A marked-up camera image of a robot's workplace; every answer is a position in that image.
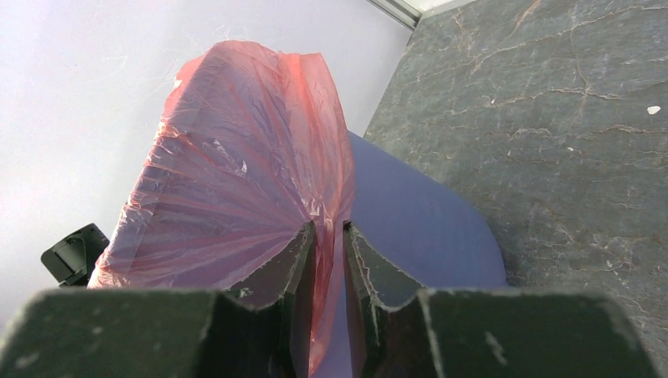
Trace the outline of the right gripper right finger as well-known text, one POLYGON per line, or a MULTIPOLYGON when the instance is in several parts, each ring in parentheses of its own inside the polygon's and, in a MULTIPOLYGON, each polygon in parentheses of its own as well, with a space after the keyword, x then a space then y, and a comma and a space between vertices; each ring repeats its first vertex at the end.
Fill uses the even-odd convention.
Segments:
POLYGON ((426 287, 343 227, 356 377, 655 377, 622 308, 592 292, 426 287))

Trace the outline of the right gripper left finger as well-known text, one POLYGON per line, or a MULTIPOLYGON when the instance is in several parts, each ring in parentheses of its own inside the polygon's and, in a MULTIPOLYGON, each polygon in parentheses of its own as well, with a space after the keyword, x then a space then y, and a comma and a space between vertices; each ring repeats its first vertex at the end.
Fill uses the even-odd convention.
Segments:
POLYGON ((61 288, 1 341, 4 377, 306 377, 314 223, 227 290, 61 288))

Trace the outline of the red translucent trash bag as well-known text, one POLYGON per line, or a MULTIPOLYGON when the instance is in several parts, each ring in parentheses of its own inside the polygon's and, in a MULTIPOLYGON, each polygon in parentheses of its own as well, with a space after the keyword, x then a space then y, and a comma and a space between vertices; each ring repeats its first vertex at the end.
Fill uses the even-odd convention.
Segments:
POLYGON ((231 287, 313 221, 315 372, 332 335, 354 195, 351 142, 323 56, 217 43, 177 73, 89 287, 231 287))

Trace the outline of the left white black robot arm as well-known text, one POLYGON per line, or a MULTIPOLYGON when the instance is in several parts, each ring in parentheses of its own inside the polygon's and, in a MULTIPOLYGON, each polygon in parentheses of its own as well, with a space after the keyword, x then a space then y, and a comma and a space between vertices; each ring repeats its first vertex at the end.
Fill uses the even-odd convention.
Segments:
POLYGON ((41 263, 59 287, 86 287, 109 240, 94 223, 67 235, 42 253, 41 263))

